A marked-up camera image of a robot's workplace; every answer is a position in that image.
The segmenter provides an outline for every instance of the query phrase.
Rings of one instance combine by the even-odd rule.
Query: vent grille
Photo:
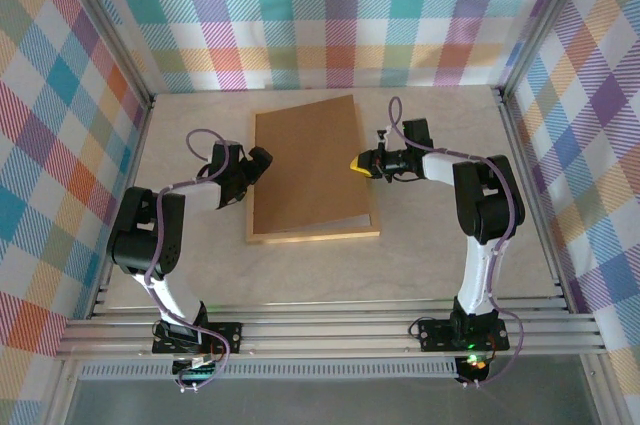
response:
[[[170,360],[127,362],[90,361],[82,367],[82,380],[158,380],[173,378]],[[453,358],[242,360],[229,363],[220,378],[345,379],[345,378],[450,378]]]

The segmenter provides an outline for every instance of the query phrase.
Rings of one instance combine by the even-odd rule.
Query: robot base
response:
[[[423,352],[493,352],[509,350],[509,337],[503,320],[496,320],[488,334],[474,341],[455,339],[450,320],[418,322],[420,350]]]
[[[219,333],[229,342],[230,353],[240,351],[242,341],[242,323],[240,322],[209,322],[207,309],[200,302],[200,311],[194,323],[195,326]],[[207,334],[200,334],[165,320],[156,322],[153,327],[154,341],[151,353],[159,354],[209,354],[221,355],[225,352],[220,340]]]

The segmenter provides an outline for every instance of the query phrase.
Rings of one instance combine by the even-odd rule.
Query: cable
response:
[[[391,175],[391,178],[393,178],[396,182],[402,182],[402,183],[411,183],[411,182],[417,182],[418,180],[422,180],[420,177],[399,178],[398,175]]]
[[[395,102],[398,103],[397,118],[393,117],[393,104]],[[502,174],[500,169],[491,160],[485,157],[480,157],[477,155],[468,155],[466,153],[460,153],[453,150],[448,150],[446,148],[427,147],[425,145],[409,140],[407,137],[405,137],[404,133],[402,133],[402,131],[398,128],[398,123],[400,123],[400,119],[402,118],[402,101],[400,100],[400,97],[395,96],[391,98],[391,100],[389,101],[388,112],[389,112],[389,121],[391,122],[391,128],[398,134],[400,138],[402,138],[402,140],[405,141],[405,143],[411,145],[412,147],[418,148],[420,150],[424,150],[426,152],[442,153],[445,155],[451,155],[453,157],[464,158],[466,160],[473,160],[476,162],[484,163],[495,174],[496,178],[500,182],[500,185],[502,186],[502,189],[505,192],[505,195],[507,196],[507,205],[509,208],[509,224],[507,225],[507,229],[502,235],[502,237],[500,237],[500,239],[496,243],[496,246],[493,249],[493,254],[491,255],[491,259],[489,260],[489,270],[487,273],[487,293],[489,295],[489,302],[491,303],[493,308],[498,311],[498,313],[502,313],[503,315],[508,315],[518,323],[518,330],[520,332],[520,335],[518,337],[518,345],[516,346],[516,349],[513,355],[511,356],[511,358],[509,359],[509,362],[507,363],[507,365],[505,365],[505,367],[493,377],[488,378],[487,380],[484,380],[482,383],[483,385],[486,385],[488,383],[491,383],[492,381],[494,381],[496,378],[500,377],[504,373],[506,373],[513,366],[513,363],[515,362],[515,360],[518,358],[518,355],[520,355],[520,352],[522,351],[522,345],[524,343],[524,325],[522,324],[522,320],[520,319],[520,317],[518,317],[518,315],[516,315],[510,310],[501,308],[500,305],[498,305],[498,303],[493,298],[493,272],[496,267],[497,257],[500,253],[500,250],[502,249],[502,246],[511,236],[511,232],[513,232],[515,228],[515,223],[516,223],[516,207],[515,207],[515,203],[513,202],[513,195],[511,194],[511,189],[509,188],[509,184],[507,183],[507,180],[504,178],[504,175]]]
[[[200,170],[198,170],[198,173],[196,174],[196,177],[198,177],[198,178],[204,177],[204,172],[206,172],[209,169],[209,165],[211,165],[211,164],[207,163],[206,165],[203,165],[202,168]]]
[[[490,361],[493,361],[494,358],[496,358],[496,352],[498,351],[498,347],[496,345],[496,339],[493,338],[493,336],[488,335],[487,338],[489,339],[489,341],[491,342],[491,358]]]
[[[185,138],[186,142],[187,142],[187,148],[189,149],[189,151],[195,155],[196,157],[198,157],[200,160],[202,160],[203,162],[208,162],[209,160],[207,159],[207,157],[203,157],[202,155],[200,155],[198,152],[195,151],[195,149],[191,146],[191,137],[193,135],[195,135],[196,133],[212,133],[213,135],[219,137],[220,135],[218,135],[216,132],[214,132],[213,130],[209,130],[208,128],[196,128],[194,130],[191,130],[189,133],[187,133],[187,136]]]
[[[417,336],[417,335],[414,335],[414,334],[413,334],[413,332],[412,332],[412,330],[413,330],[413,327],[415,327],[416,323],[418,323],[420,320],[435,320],[435,318],[433,318],[433,317],[420,317],[420,318],[416,318],[416,319],[411,323],[411,325],[409,325],[409,328],[407,329],[407,333],[408,333],[409,335],[411,335],[413,338],[415,338],[416,340],[420,340],[420,337],[419,337],[419,336]]]
[[[186,182],[178,182],[178,183],[174,183],[173,185],[169,185],[168,187],[164,187],[162,190],[160,190],[158,192],[158,197],[156,199],[156,213],[157,213],[157,217],[156,217],[156,221],[157,221],[157,231],[158,231],[158,242],[156,244],[156,249],[155,252],[153,253],[153,258],[151,259],[151,264],[149,265],[149,268],[147,269],[146,273],[144,274],[144,287],[147,289],[147,292],[149,292],[149,295],[151,296],[151,298],[153,299],[153,301],[155,302],[156,306],[158,307],[158,309],[160,310],[161,313],[165,314],[167,317],[169,317],[171,320],[173,320],[174,322],[187,327],[191,330],[194,330],[196,332],[199,333],[203,333],[205,335],[209,335],[213,338],[216,338],[218,340],[220,340],[220,342],[222,342],[222,344],[224,345],[225,348],[225,352],[224,352],[224,356],[222,358],[222,361],[220,363],[220,366],[216,365],[216,371],[206,380],[202,381],[199,385],[196,385],[195,382],[191,387],[188,387],[183,381],[182,381],[182,377],[184,374],[184,371],[180,371],[178,373],[178,384],[181,387],[181,391],[184,392],[184,390],[186,389],[191,389],[194,392],[197,392],[200,388],[208,385],[209,383],[211,383],[213,380],[215,380],[218,375],[220,375],[220,373],[222,373],[222,371],[224,370],[224,368],[227,365],[227,362],[229,361],[229,355],[231,354],[231,345],[229,345],[229,342],[227,341],[226,338],[224,338],[222,335],[220,335],[217,332],[214,332],[212,330],[208,330],[206,328],[203,327],[198,327],[196,325],[193,325],[191,323],[188,323],[187,321],[185,321],[182,317],[174,314],[171,310],[169,310],[164,303],[162,303],[162,300],[160,299],[160,297],[158,296],[158,294],[155,292],[155,290],[153,289],[153,283],[151,282],[151,275],[153,274],[153,271],[156,268],[156,265],[158,264],[158,261],[160,259],[160,254],[162,253],[162,244],[164,242],[164,215],[162,213],[162,199],[165,196],[165,194],[167,194],[168,192],[171,191],[175,191],[175,190],[180,190],[182,188],[187,188],[193,185],[198,185],[204,182],[210,182],[213,179],[215,179],[217,176],[219,176],[227,167],[227,165],[229,164],[229,145],[228,143],[225,141],[224,138],[222,138],[221,135],[219,135],[218,133],[214,132],[213,130],[209,130],[206,128],[197,128],[195,130],[192,130],[191,132],[189,132],[187,134],[186,137],[186,141],[187,141],[187,147],[189,148],[189,150],[191,151],[191,153],[193,153],[196,157],[200,158],[201,160],[207,161],[206,158],[204,158],[203,156],[199,155],[194,149],[193,147],[191,147],[191,143],[190,143],[190,138],[192,135],[196,134],[196,133],[208,133],[211,135],[214,135],[218,140],[220,140],[222,142],[222,145],[224,147],[224,162],[222,163],[222,166],[215,171],[213,174],[209,175],[206,178],[195,178],[193,180],[189,180]]]

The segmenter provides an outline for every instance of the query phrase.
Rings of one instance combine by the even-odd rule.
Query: mounting plate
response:
[[[242,342],[242,323],[240,322],[208,322],[203,325],[203,328],[217,332],[227,339],[231,346],[231,353],[240,352],[240,344]],[[170,337],[161,338],[156,336],[156,340],[151,347],[151,353],[194,353],[189,348],[185,349],[180,346],[180,342],[172,341]],[[224,345],[220,340],[216,340],[209,335],[202,336],[202,345],[199,345],[200,350],[196,353],[211,353],[213,351],[216,355],[224,353]]]
[[[490,335],[495,341],[497,351],[509,350],[509,337],[503,320],[496,321]],[[473,343],[471,348],[468,344],[454,343],[453,327],[449,320],[420,320],[418,322],[418,337],[420,350],[423,352],[493,351],[491,341],[488,339]]]

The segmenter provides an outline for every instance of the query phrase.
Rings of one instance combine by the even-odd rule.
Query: yellow object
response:
[[[351,170],[355,170],[356,172],[363,173],[367,177],[371,177],[371,172],[369,172],[369,170],[365,170],[364,168],[360,168],[358,166],[358,157],[354,158],[351,161]]]

